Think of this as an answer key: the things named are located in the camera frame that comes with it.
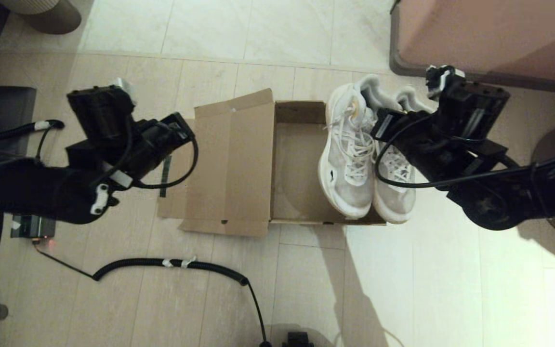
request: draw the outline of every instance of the sneaker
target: sneaker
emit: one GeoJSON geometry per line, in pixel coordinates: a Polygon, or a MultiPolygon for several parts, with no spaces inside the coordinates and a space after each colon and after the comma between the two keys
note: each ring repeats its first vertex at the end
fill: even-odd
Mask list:
{"type": "MultiPolygon", "coordinates": [[[[415,105],[415,107],[423,106],[416,99],[414,89],[412,88],[403,89],[396,97],[388,96],[382,91],[381,81],[376,75],[364,77],[356,85],[361,90],[366,104],[372,108],[374,115],[376,115],[376,112],[381,107],[401,110],[405,107],[412,107],[411,105],[415,105]]],[[[375,151],[371,158],[373,165],[376,165],[376,156],[383,146],[384,143],[375,141],[375,151]]],[[[410,165],[405,156],[396,147],[391,146],[385,152],[379,164],[379,171],[383,177],[390,180],[414,183],[414,167],[410,165]]],[[[414,189],[388,185],[378,178],[374,178],[372,204],[378,215],[387,222],[392,224],[407,222],[412,215],[415,200],[416,191],[414,189]]]]}
{"type": "Polygon", "coordinates": [[[374,115],[366,109],[352,83],[333,91],[327,104],[328,136],[318,176],[324,195],[348,219],[364,217],[372,204],[374,139],[362,127],[374,115]]]}

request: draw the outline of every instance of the open cardboard box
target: open cardboard box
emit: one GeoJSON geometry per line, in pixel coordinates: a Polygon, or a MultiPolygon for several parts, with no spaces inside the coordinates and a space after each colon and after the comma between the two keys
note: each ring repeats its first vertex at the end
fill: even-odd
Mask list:
{"type": "MultiPolygon", "coordinates": [[[[322,101],[274,103],[270,89],[195,108],[198,164],[159,199],[158,216],[183,219],[183,230],[256,237],[269,223],[385,224],[373,208],[346,220],[322,193],[324,112],[322,101]]],[[[169,176],[191,161],[191,146],[175,151],[169,176]]]]}

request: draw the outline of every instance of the pink furniture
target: pink furniture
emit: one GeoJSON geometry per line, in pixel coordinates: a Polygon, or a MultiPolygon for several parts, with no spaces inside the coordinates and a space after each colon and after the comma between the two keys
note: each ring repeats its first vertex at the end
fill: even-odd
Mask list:
{"type": "Polygon", "coordinates": [[[403,0],[391,68],[451,64],[481,81],[555,91],[555,1],[403,0]]]}

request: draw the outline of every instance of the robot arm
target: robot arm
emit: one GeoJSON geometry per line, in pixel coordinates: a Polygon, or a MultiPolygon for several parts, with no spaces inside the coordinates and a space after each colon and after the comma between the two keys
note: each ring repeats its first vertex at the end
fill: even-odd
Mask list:
{"type": "Polygon", "coordinates": [[[468,82],[450,66],[429,68],[427,86],[430,99],[439,102],[436,112],[381,109],[372,137],[396,146],[430,183],[392,182],[376,167],[379,179],[448,191],[469,219],[491,230],[555,217],[555,158],[519,167],[506,147],[487,139],[509,93],[468,82]],[[507,169],[492,171],[499,163],[507,169]]]}
{"type": "Polygon", "coordinates": [[[66,148],[68,167],[0,154],[0,211],[74,224],[93,222],[117,205],[115,191],[161,187],[144,185],[141,178],[178,147],[192,142],[198,157],[194,133],[180,114],[134,121],[128,86],[122,80],[118,84],[68,94],[87,135],[87,140],[66,148]]]}

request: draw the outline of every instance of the cable tie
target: cable tie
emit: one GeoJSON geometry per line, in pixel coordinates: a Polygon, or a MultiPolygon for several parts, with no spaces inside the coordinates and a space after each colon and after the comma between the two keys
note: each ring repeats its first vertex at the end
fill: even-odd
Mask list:
{"type": "Polygon", "coordinates": [[[187,266],[196,261],[196,255],[192,257],[192,259],[190,259],[189,261],[182,261],[181,262],[181,268],[187,268],[187,266]]]}

